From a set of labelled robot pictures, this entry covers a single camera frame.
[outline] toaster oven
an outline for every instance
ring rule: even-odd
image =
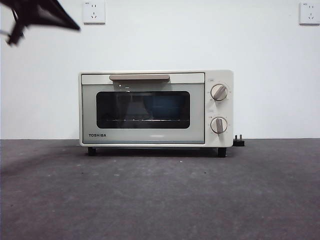
[[[89,155],[109,148],[233,145],[233,72],[134,71],[79,74],[79,138]]]

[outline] concrete floor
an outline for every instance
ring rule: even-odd
[[[1,239],[320,239],[320,139],[86,152],[1,141]]]

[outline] oven window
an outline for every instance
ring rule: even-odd
[[[100,129],[187,129],[187,91],[101,91],[96,95],[96,124]]]

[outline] white knob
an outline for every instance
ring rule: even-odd
[[[228,123],[223,117],[216,117],[211,121],[211,129],[216,134],[222,134],[227,130]]]
[[[211,89],[211,96],[216,101],[224,100],[227,97],[227,95],[228,95],[228,89],[222,84],[215,85]]]

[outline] wall outlet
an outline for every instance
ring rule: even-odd
[[[320,2],[300,3],[300,24],[319,25],[320,24]]]
[[[106,4],[103,0],[85,1],[83,3],[83,23],[85,25],[106,24]]]

